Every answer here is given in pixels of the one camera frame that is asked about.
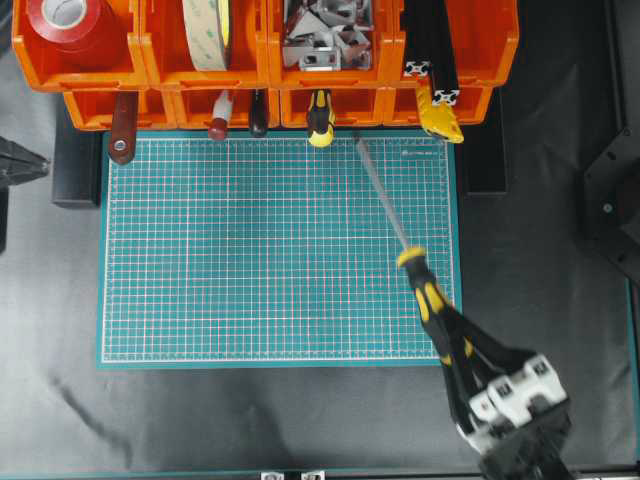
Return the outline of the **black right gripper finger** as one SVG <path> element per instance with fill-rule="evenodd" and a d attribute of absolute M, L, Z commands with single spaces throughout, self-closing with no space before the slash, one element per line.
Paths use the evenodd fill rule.
<path fill-rule="evenodd" d="M 463 360 L 469 362 L 473 357 L 473 350 L 466 349 Z M 476 388 L 476 382 L 468 362 L 463 363 L 462 372 L 459 372 L 451 355 L 440 358 L 451 418 L 462 435 L 469 435 L 475 431 L 469 418 L 468 393 Z"/>
<path fill-rule="evenodd" d="M 449 339 L 452 388 L 485 388 L 499 376 L 516 373 L 531 359 L 530 350 L 503 345 L 453 307 L 449 308 Z"/>

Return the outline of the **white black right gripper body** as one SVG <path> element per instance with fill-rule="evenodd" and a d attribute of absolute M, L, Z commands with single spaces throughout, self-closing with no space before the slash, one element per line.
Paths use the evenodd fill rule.
<path fill-rule="evenodd" d="M 494 449 L 502 437 L 528 426 L 534 419 L 561 405 L 569 397 L 556 370 L 541 354 L 527 360 L 511 375 L 501 375 L 466 402 L 472 430 L 457 429 L 478 453 Z"/>

